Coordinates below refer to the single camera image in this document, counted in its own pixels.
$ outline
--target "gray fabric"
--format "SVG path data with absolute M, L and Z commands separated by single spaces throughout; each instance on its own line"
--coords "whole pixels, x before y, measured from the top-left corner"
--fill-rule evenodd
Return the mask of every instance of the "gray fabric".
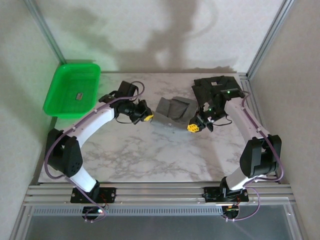
M 188 123 L 195 116 L 198 103 L 189 98 L 176 96 L 172 99 L 161 98 L 153 113 L 151 124 L 168 129 L 187 130 Z

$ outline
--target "white marble table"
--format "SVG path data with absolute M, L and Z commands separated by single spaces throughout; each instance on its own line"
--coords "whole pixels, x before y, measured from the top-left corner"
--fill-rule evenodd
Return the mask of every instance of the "white marble table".
M 117 90 L 121 81 L 139 80 L 145 84 L 142 99 L 155 110 L 161 97 L 195 99 L 194 79 L 221 76 L 212 73 L 104 73 L 98 97 Z M 239 82 L 238 74 L 234 76 Z M 119 118 L 125 121 L 126 116 Z M 58 119 L 62 129 L 74 120 Z M 245 141 L 234 123 L 215 126 L 214 132 L 174 131 L 149 122 L 137 125 L 108 122 L 81 148 L 83 164 L 100 182 L 220 181 L 239 167 Z M 49 169 L 52 174 L 58 172 Z M 53 182 L 42 168 L 40 183 Z

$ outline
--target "green tray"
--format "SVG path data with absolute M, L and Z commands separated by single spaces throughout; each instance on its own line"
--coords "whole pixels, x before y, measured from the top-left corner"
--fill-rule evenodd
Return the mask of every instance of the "green tray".
M 69 63 L 53 76 L 43 110 L 62 119 L 83 117 L 96 104 L 101 69 L 94 63 Z

